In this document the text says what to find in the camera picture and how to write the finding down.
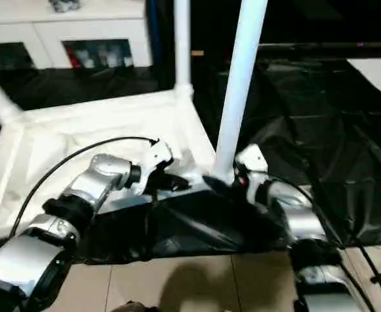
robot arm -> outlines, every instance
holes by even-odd
[[[348,289],[342,258],[327,241],[325,230],[312,203],[291,184],[269,177],[258,146],[249,146],[236,158],[237,188],[246,200],[283,222],[298,300],[296,312],[361,311]]]
[[[142,194],[150,174],[172,161],[163,142],[153,145],[137,165],[111,155],[96,155],[57,199],[45,202],[44,214],[0,248],[0,312],[49,307],[79,241],[107,196],[122,188]]]

beige floor tile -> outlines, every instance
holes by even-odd
[[[111,266],[74,265],[47,312],[104,312]]]
[[[293,311],[295,280],[286,253],[233,255],[232,259],[243,312]]]
[[[107,311],[130,300],[163,312],[239,311],[230,256],[113,266]]]
[[[381,272],[381,246],[369,247],[366,250],[378,271]],[[350,268],[354,276],[358,276],[361,286],[372,301],[374,308],[377,312],[381,312],[381,289],[379,285],[371,283],[370,278],[373,277],[373,272],[365,258],[358,248],[349,248],[347,250],[347,257],[350,261],[350,265],[345,261],[347,267]]]

